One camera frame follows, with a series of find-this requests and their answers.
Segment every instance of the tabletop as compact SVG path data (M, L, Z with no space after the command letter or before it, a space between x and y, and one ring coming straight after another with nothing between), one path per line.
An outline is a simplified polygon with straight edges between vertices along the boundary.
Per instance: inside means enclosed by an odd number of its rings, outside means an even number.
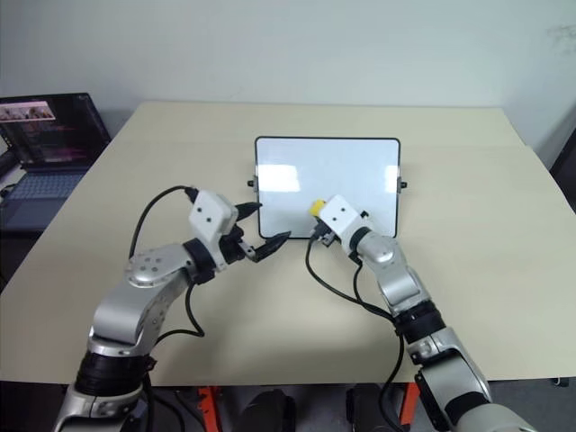
M0 378L74 380L100 300L122 278L146 203L196 185L254 201L261 135L394 137L402 145L398 240L488 379L576 375L576 218L498 108L391 108L245 103L142 104L41 236L0 298ZM139 248L191 236L184 194L150 213ZM254 243L257 218L243 220ZM205 338L171 337L152 353L155 385L381 382L396 358L391 326L306 273L305 240L235 263L194 290ZM352 292L338 247L312 264ZM360 278L383 304L374 278ZM184 296L163 330L189 326ZM397 381L411 381L406 357Z

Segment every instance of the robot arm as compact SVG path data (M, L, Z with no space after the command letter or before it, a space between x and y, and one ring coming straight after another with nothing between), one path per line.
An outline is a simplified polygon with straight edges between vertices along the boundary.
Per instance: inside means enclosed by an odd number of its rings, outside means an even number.
M394 238L374 231L336 195L317 202L315 235L326 246L339 239L346 254L374 272L393 323L415 365L420 398L434 427L456 432L536 432L511 410L491 402L488 383L440 312Z
M251 247L236 222L260 204L234 206L221 195L193 188L186 193L193 200L189 221L195 238L130 259L121 282L96 309L85 357L76 381L68 386L54 430L90 425L120 430L154 366L150 352L172 302L235 261L247 257L258 262L272 255L290 235L281 233L259 248Z

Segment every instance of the white wall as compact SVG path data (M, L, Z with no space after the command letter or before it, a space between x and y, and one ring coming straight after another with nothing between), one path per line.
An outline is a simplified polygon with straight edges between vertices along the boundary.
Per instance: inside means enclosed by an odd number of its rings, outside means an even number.
M0 92L501 105L549 166L576 125L574 0L0 0Z

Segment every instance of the yellow sponge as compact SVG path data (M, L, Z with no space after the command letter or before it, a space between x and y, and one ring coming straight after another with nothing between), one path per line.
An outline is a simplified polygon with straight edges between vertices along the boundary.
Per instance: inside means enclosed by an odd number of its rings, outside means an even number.
M312 216L314 216L315 218L319 218L320 217L320 210L322 210L322 207L324 207L324 205L326 204L325 201L323 200L316 200L314 202L314 204L310 207L310 214Z

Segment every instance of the black cable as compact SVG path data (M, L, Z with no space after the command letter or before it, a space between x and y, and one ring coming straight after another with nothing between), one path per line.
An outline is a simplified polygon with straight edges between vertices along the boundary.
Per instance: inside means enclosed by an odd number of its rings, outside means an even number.
M206 336L206 333L204 333L203 328L200 327L200 324L198 324L198 321L196 320L196 318L192 314L192 305L190 303L190 298L192 296L192 289L193 288L194 288L194 282L192 282L192 280L188 281L188 290L186 291L186 296L184 299L184 306L186 308L186 316L188 317L188 320L190 321L190 323L195 328L195 331L186 330L183 328L178 328L176 330L167 331L166 333L163 333L162 335L160 335L158 337L158 339L156 340L156 344L154 346L158 345L161 341L163 341L164 339L166 339L172 335L188 335L188 336L196 336L197 338L203 338L204 336Z
M379 308L378 306L376 306L374 304L366 303L365 301L358 300L358 299L355 299L354 297L351 297L347 294L344 294L343 292L334 288L329 283L326 283L320 276L318 276L316 274L316 272L314 272L314 270L312 269L311 264L310 264L310 254L311 254L312 244L314 243L315 240L316 239L314 237L311 237L310 240L308 240L308 246L306 247L306 256L304 258L304 263L306 265L306 269L308 270L308 273L310 273L310 275L314 278L314 280L316 282L318 282L320 285L322 285L324 288L330 290L332 293L334 293L338 297L341 297L344 300L348 300L349 302L352 302L354 304L359 304L363 308L365 308L367 311L369 311L370 313L373 313L374 315L378 315L379 317L383 317L387 320L392 320L392 315L390 313L388 313L386 310Z
M152 390L152 382L150 375L146 373L142 382L144 394L146 394L146 401L148 402L148 415L146 417L146 432L152 432L154 428L154 391Z
M386 423L388 423L388 425L392 429L394 429L396 432L404 432L404 429L402 429L401 427L396 425L396 423L394 423L392 421L392 419L390 417L388 417L386 410L382 406L384 395L388 391L388 388L392 384L392 381L394 381L394 378L396 378L396 374L398 373L398 371L400 370L400 368L402 366L402 358L404 357L404 338L401 335L398 335L398 340L400 342L399 347L398 347L398 358L396 359L396 364L394 365L394 368L392 369L390 376L388 377L388 379L386 380L386 382L384 383L384 385L380 389L380 394L378 395L378 408L380 409L380 413L382 414L382 417L384 418L384 420L386 420Z
M146 216L148 216L148 213L149 213L150 209L154 206L154 204L156 204L162 197L164 197L168 194L171 194L174 191L185 190L188 188L189 188L189 186L182 186L182 185L169 187L164 192L161 192L158 195L156 195L152 199L152 201L150 201L148 203L148 205L144 208L144 211L140 215L140 218L138 219L138 223L136 224L136 229L134 230L134 234L132 234L132 242L130 243L130 252L128 254L128 258L132 258L134 255L134 251L136 250L136 242L138 241L138 236L140 235L140 230L142 229L142 224L144 223Z
M180 402L180 405L182 405L182 407L188 411L188 414L190 414L194 420L196 420L198 422L198 424L200 425L200 427L202 428L202 430L204 432L206 432L206 426L204 425L204 421L202 420L202 418L200 417L200 414L198 414L196 411L194 411L192 408L190 408L188 406L188 404L185 402L184 399L182 399L182 396L180 395L180 391L175 391L174 392L175 397L178 399L178 401Z
M178 410L177 407L175 407L174 405L172 405L170 402L168 402L166 399L158 396L157 394L154 394L154 400L156 402L158 402L160 405L163 405L164 407L168 408L169 410L172 411L172 413L176 416L176 418L178 419L178 423L180 424L180 432L186 432L186 424L184 422L184 417L182 417L182 413Z
M140 217L138 219L138 223L136 224L136 228L134 229L134 233L132 234L132 240L130 242L129 258L132 258L134 256L134 252L136 251L136 244L138 243L138 237L140 235L142 225L144 224L144 220L148 216L148 213L150 212L150 210L152 209L154 204L156 204L162 197L164 197L168 194L171 194L174 191L184 190L188 194L190 189L191 188L189 186L182 186L182 185L169 187L165 191L156 195L152 199L152 201L150 201L147 204L147 206L142 211L142 214L140 215ZM190 277L190 275L186 271L184 271L184 274L185 274L185 277L187 278L187 282L188 282L188 290L186 291L185 305L184 306L186 308L186 315L188 316L188 319L190 320L190 322L192 323L192 325L196 331L185 330L185 329L181 329L181 328L168 331L168 332L164 333L163 335L161 335L157 339L156 345L161 340L163 340L169 336L175 335L175 334L186 334L186 335L190 335L190 336L196 336L198 338L202 338L204 336L204 330L202 329L202 327L200 327L200 325L198 324L198 321L196 321L196 319L194 318L194 315L192 314L192 307L190 304L192 289L194 288L194 281L192 280L192 278ZM180 428L184 432L185 431L185 423L184 423L184 419L182 418L182 414L180 414L180 411L178 411L176 409L176 407L174 407L172 404L170 404L166 400L163 400L162 398L160 398L159 396L154 394L154 391L152 389L152 382L150 380L150 376L148 373L144 376L143 390L144 390L144 393L146 394L146 399L148 401L148 416L147 416L147 420L146 420L146 432L152 432L153 427L154 427L154 415L155 415L154 400L158 401L158 403L164 405L169 410L172 410L175 413L175 415L178 417L178 422L180 423Z
M134 233L132 234L132 240L130 242L130 252L129 252L130 258L132 258L134 256L134 252L136 251L136 244L138 243L138 237L140 235L142 225L144 224L144 220L148 216L148 213L150 212L150 210L152 209L154 204L156 204L162 197L164 197L168 194L171 194L174 191L180 191L180 190L186 191L188 189L191 189L191 188L189 186L182 186L182 185L169 187L165 191L156 195L152 199L152 201L150 201L146 205L146 207L144 208L144 210L142 211L142 214L140 215L140 217L138 219L138 223L136 224L136 228L134 229ZM190 275L186 271L184 271L184 275L187 278L187 282L188 282L188 290L186 291L184 306L186 308L186 315L188 317L188 320L193 325L195 331L194 330L187 330L187 329L183 329L183 328L167 331L166 333L160 335L160 337L156 341L156 345L160 341L162 341L165 338L172 336L172 335L189 335L189 336L196 336L198 338L203 338L205 335L204 330L202 329L202 327L200 327L200 324L198 324L198 321L196 321L196 318L194 317L194 314L192 313L192 306L190 304L190 297L192 295L192 289L194 287L194 282L193 282L192 278L190 277Z
M379 308L378 306L375 306L371 303L367 303L364 300L362 300L362 297L360 296L360 292L358 290L358 276L360 275L360 271L362 270L362 267L363 267L362 262L360 262L360 264L358 264L358 268L355 270L354 277L352 279L352 285L354 288L355 298L350 297L349 295L346 295L343 292L334 288L333 286L329 285L320 276L318 276L314 272L314 270L311 268L311 265L310 265L310 254L311 254L311 248L312 248L312 244L314 243L314 240L315 240L315 238L311 237L310 240L308 241L308 246L306 247L306 256L304 258L304 261L306 263L306 268L308 269L308 272L310 273L310 275L320 285L329 289L332 293L338 295L339 297L342 297L345 300L348 300L349 302L358 304L358 305L362 306L364 309L366 309L367 311L369 311L375 315L378 315L378 316L384 318L385 320L388 320L391 324L394 324L394 320L392 318L392 315L389 312ZM380 390L380 394L378 395L378 408L380 409L380 413L382 414L382 417L384 418L386 423L388 423L388 425L393 430L395 430L396 432L404 432L402 428L398 427L398 425L396 425L395 423L392 422L392 420L388 417L388 415L386 414L386 412L384 411L383 406L382 406L383 396L388 391L388 388L390 387L390 385L394 381L394 378L396 378L396 375L398 374L398 371L400 370L400 368L402 366L402 359L404 357L404 338L401 335L398 335L398 339L400 341L398 358L396 359L396 364L394 365L390 375L388 376L388 379L386 380L386 382L384 383L384 386Z

